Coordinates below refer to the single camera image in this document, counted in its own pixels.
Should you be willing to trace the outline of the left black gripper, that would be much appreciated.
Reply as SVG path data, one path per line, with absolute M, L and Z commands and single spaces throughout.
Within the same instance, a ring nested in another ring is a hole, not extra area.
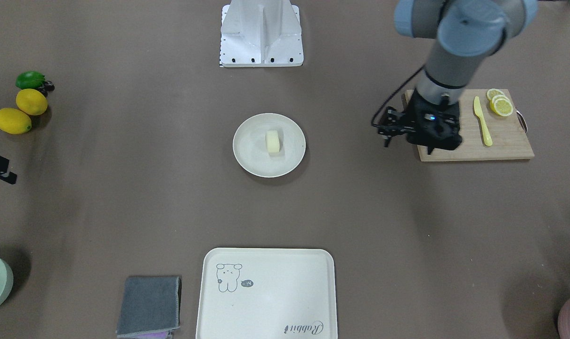
M 397 111 L 391 106 L 382 107 L 378 120 L 378 134 L 388 148 L 393 137 L 405 135 L 408 143 L 434 149 L 456 150 L 463 142 L 460 135 L 460 105 L 449 103 L 445 95 L 438 105 L 430 103 L 413 92 L 406 108 Z

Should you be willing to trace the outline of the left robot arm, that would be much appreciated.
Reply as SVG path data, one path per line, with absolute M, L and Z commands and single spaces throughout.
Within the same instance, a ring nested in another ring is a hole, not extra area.
M 536 0 L 400 0 L 394 11 L 402 36 L 433 39 L 414 76 L 419 80 L 402 111 L 382 103 L 371 125 L 388 147 L 404 135 L 410 144 L 453 151 L 460 135 L 459 99 L 485 60 L 535 19 Z

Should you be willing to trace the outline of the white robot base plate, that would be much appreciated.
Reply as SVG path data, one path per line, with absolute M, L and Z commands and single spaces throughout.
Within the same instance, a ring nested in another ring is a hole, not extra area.
M 232 0 L 221 15 L 219 66 L 303 65 L 300 9 L 289 0 Z

